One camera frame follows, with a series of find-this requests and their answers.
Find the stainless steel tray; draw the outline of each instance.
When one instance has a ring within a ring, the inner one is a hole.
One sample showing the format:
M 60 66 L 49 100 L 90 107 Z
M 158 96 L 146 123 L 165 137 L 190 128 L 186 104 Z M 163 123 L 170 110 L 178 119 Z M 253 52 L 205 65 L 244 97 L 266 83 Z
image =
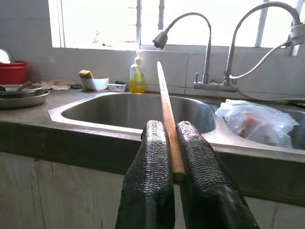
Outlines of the stainless steel tray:
M 38 85 L 30 85 L 26 88 L 24 88 L 22 91 L 17 92 L 17 89 L 21 86 L 21 84 L 7 84 L 7 85 L 1 85 L 2 87 L 5 87 L 5 92 L 0 92 L 0 96 L 8 96 L 8 95 L 25 95 L 30 93 L 35 93 L 42 89 L 41 86 Z
M 0 98 L 0 109 L 17 109 L 37 106 L 46 102 L 47 95 L 49 93 L 49 91 L 40 90 L 36 92 L 35 96 L 21 98 Z

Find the concrete countertop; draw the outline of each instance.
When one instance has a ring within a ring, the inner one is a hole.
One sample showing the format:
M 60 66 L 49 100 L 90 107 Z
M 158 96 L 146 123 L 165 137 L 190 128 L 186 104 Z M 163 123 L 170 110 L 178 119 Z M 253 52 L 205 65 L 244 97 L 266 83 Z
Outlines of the concrete countertop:
M 53 122 L 48 115 L 50 109 L 99 93 L 51 91 L 45 104 L 0 110 L 0 151 L 125 174 L 141 144 L 138 135 Z M 305 206 L 305 163 L 214 149 L 245 195 Z

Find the red bucket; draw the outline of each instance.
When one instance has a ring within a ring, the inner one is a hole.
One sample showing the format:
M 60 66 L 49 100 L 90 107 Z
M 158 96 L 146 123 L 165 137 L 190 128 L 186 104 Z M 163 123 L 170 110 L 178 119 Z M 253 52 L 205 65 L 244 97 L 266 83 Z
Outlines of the red bucket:
M 0 63 L 0 84 L 23 84 L 28 64 L 24 61 Z

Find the plastic bag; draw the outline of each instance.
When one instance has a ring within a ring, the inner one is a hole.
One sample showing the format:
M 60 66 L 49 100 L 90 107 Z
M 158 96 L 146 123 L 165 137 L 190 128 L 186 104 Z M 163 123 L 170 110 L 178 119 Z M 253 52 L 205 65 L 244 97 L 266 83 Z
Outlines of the plastic bag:
M 289 114 L 268 106 L 227 99 L 215 111 L 235 134 L 271 146 L 292 148 L 288 133 L 299 125 Z

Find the dish soap bottle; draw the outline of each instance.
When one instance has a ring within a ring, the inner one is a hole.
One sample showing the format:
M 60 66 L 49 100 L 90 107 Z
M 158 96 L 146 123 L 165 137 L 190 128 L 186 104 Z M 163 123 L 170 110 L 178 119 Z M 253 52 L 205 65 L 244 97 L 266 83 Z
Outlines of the dish soap bottle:
M 146 80 L 143 73 L 141 51 L 137 51 L 137 57 L 134 59 L 134 64 L 129 70 L 129 90 L 132 93 L 144 93 L 146 89 Z

